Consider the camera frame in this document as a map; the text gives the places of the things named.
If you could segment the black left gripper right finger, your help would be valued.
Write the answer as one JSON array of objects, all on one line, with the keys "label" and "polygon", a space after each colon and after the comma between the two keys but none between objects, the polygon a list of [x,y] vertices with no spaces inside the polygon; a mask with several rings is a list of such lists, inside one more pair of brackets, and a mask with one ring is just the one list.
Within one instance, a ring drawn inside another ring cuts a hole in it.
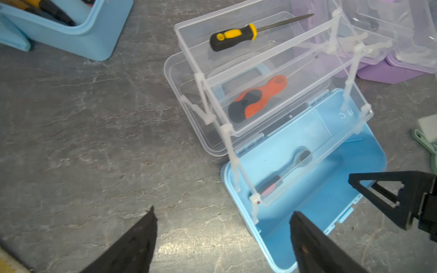
[{"label": "black left gripper right finger", "polygon": [[293,213],[290,220],[290,232],[301,273],[366,272],[302,212]]}]

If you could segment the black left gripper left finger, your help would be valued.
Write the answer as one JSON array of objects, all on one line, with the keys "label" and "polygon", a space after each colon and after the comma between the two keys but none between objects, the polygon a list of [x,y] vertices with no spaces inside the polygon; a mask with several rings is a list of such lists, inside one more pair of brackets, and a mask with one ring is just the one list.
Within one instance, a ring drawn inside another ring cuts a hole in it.
[{"label": "black left gripper left finger", "polygon": [[157,241],[154,207],[83,273],[148,273]]}]

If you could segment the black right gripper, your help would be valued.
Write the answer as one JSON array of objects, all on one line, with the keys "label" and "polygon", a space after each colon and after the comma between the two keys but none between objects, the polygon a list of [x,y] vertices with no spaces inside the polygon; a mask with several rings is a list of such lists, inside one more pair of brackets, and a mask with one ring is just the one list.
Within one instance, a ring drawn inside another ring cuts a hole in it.
[{"label": "black right gripper", "polygon": [[[421,171],[359,173],[349,175],[349,184],[375,205],[399,228],[409,230],[413,219],[418,228],[437,241],[437,176]],[[394,194],[380,182],[400,182]]]}]

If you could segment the purple toolbox with ratchet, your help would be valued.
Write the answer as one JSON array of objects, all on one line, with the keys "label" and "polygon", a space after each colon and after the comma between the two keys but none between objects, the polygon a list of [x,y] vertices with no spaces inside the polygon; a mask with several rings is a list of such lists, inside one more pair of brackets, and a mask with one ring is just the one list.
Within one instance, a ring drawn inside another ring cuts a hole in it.
[{"label": "purple toolbox with ratchet", "polygon": [[387,56],[395,44],[394,32],[382,15],[371,7],[377,1],[291,1],[294,15],[313,14],[302,23],[304,30],[333,20],[333,12],[338,14],[338,27],[335,36],[331,36],[332,28],[328,28],[311,39],[313,43],[328,45],[328,52],[337,53],[342,62],[353,59],[355,47],[360,43],[364,50],[357,64],[357,71],[375,65]]}]

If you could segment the purple toolbox with wrench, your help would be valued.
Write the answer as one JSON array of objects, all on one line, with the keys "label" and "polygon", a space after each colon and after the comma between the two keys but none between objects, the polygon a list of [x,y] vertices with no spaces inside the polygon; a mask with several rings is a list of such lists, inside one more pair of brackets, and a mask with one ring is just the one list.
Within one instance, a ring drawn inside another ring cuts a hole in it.
[{"label": "purple toolbox with wrench", "polygon": [[377,64],[365,62],[357,76],[363,80],[398,84],[437,74],[437,2],[368,1],[368,19],[392,30],[394,46]]}]

